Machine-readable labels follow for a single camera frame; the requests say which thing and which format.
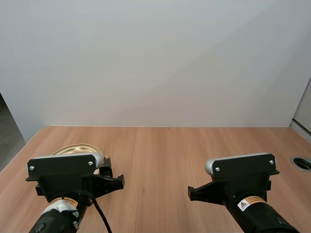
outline white wall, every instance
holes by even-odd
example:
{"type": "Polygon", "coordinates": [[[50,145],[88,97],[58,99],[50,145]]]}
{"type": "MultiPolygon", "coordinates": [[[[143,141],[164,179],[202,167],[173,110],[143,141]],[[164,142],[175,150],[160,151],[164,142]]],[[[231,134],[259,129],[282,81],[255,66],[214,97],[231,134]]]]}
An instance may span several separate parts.
{"type": "Polygon", "coordinates": [[[287,127],[309,0],[2,0],[0,92],[47,125],[287,127]]]}

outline wooden table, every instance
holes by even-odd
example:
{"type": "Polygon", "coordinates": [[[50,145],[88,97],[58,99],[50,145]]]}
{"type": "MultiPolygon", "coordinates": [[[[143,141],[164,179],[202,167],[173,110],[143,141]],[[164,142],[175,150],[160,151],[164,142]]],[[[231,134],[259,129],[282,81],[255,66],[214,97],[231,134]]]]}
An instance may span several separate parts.
{"type": "MultiPolygon", "coordinates": [[[[225,207],[190,201],[187,187],[211,181],[206,160],[270,152],[279,175],[271,177],[268,203],[301,232],[311,229],[311,172],[292,156],[311,156],[311,145],[290,128],[48,127],[40,130],[0,173],[0,232],[28,232],[48,206],[27,162],[71,144],[88,143],[110,155],[114,176],[125,187],[98,203],[113,232],[241,232],[225,207]]],[[[106,232],[94,206],[79,233],[106,232]]]]}

